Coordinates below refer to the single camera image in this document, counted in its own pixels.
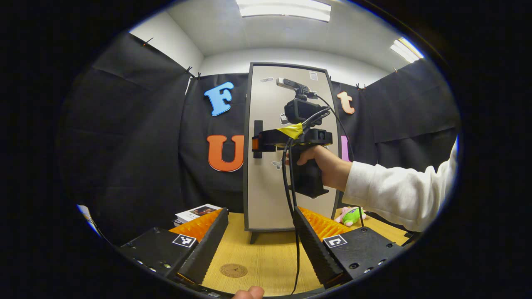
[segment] ceiling light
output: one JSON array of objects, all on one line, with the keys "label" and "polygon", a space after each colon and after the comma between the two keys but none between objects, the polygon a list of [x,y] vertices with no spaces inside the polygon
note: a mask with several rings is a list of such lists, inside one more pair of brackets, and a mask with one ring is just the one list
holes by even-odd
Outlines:
[{"label": "ceiling light", "polygon": [[421,55],[421,53],[403,37],[396,39],[390,49],[395,51],[410,63],[418,60],[419,58],[423,58],[423,55]]},{"label": "ceiling light", "polygon": [[423,58],[424,56],[412,45],[406,38],[401,37],[398,41],[405,45],[410,51],[412,51],[418,58]]},{"label": "ceiling light", "polygon": [[290,15],[329,22],[331,6],[314,0],[236,0],[240,15]]}]

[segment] stuffed toy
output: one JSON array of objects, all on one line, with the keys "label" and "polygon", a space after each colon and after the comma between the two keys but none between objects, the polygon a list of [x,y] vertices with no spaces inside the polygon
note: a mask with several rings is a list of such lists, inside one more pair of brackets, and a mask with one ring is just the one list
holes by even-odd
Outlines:
[{"label": "stuffed toy", "polygon": [[[353,223],[357,222],[360,219],[359,208],[346,206],[342,208],[342,213],[338,216],[335,221],[338,223],[343,223],[345,226],[351,226]],[[362,219],[365,219],[364,209],[362,209]]]}]

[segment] book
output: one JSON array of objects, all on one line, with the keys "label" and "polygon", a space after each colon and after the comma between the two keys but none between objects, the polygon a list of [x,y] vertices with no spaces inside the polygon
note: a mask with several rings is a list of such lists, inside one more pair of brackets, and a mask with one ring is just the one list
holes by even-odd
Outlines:
[{"label": "book", "polygon": [[180,226],[181,224],[183,224],[183,222],[181,222],[181,221],[179,221],[179,220],[177,220],[177,219],[173,221],[173,225],[174,225],[175,227],[178,227],[178,226]]},{"label": "book", "polygon": [[193,209],[190,209],[185,212],[177,213],[177,220],[181,223],[186,223],[188,221],[194,220],[200,216],[203,216],[205,214],[209,214],[210,212],[214,212],[216,210],[221,209],[219,206],[215,206],[212,204],[204,204],[200,205],[198,207],[195,207]]}]

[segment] black grip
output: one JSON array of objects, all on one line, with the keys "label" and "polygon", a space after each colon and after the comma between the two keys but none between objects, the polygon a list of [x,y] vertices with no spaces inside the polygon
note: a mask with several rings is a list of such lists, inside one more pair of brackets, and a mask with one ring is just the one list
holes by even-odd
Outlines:
[{"label": "black grip", "polygon": [[316,198],[323,195],[329,190],[323,188],[323,181],[321,180],[321,169],[318,167],[316,160],[308,160],[304,165],[296,164],[301,153],[307,148],[306,146],[292,147],[292,167],[294,173],[294,182],[290,189],[295,185],[295,191],[306,195],[310,198]]}]

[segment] white sleeve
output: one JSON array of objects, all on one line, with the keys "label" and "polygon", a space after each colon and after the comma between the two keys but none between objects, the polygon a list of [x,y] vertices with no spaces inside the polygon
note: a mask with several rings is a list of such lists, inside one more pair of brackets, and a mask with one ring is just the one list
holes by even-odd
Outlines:
[{"label": "white sleeve", "polygon": [[408,230],[423,231],[436,218],[456,172],[458,139],[438,172],[353,162],[342,202],[363,207]]}]

